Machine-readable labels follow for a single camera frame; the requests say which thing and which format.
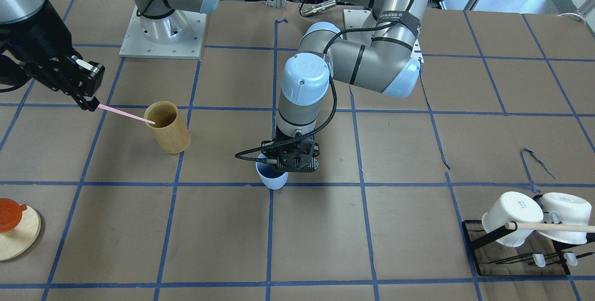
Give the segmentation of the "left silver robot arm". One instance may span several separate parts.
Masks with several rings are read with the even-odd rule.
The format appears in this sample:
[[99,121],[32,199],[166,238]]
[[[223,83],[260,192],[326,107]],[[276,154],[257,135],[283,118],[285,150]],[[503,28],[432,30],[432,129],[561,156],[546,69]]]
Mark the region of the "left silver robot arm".
[[316,141],[337,110],[335,81],[405,98],[422,62],[414,56],[428,0],[340,0],[370,10],[371,24],[340,30],[315,22],[284,65],[273,140],[239,151],[235,158],[276,172],[313,172]]

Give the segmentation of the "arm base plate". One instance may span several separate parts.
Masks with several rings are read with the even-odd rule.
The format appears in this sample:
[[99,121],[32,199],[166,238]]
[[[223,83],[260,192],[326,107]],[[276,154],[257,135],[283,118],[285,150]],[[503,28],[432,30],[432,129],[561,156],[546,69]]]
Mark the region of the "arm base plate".
[[200,59],[208,14],[176,10],[160,20],[131,20],[119,55],[126,58]]
[[[372,11],[367,9],[344,9],[344,26],[346,29],[372,28],[376,24]],[[346,33],[344,39],[355,43],[370,46],[374,32]],[[424,64],[423,54],[417,37],[413,43],[411,57],[416,58]]]

